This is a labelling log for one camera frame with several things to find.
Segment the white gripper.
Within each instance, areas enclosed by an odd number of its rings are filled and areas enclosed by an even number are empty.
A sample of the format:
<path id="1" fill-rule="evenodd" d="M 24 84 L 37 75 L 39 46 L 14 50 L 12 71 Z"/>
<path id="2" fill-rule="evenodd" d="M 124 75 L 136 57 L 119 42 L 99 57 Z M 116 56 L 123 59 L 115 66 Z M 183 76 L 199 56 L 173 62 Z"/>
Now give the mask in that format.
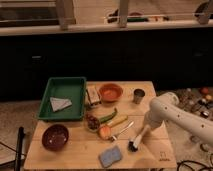
<path id="1" fill-rule="evenodd" d="M 154 120 L 152 118 L 150 118 L 148 115 L 146 115 L 144 117 L 144 124 L 148 125 L 150 127 L 151 130 L 155 130 L 157 128 L 159 128 L 163 123 L 163 120 Z"/>

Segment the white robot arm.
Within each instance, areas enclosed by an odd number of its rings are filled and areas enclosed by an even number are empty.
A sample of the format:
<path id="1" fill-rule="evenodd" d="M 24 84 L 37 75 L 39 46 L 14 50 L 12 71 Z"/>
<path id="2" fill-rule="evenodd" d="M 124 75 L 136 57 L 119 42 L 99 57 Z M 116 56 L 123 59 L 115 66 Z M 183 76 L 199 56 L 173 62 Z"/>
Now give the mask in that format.
<path id="1" fill-rule="evenodd" d="M 170 120 L 213 146 L 213 122 L 180 109 L 178 104 L 179 99 L 172 92 L 154 97 L 149 103 L 143 124 L 149 125 L 154 130 L 160 127 L 164 120 Z"/>

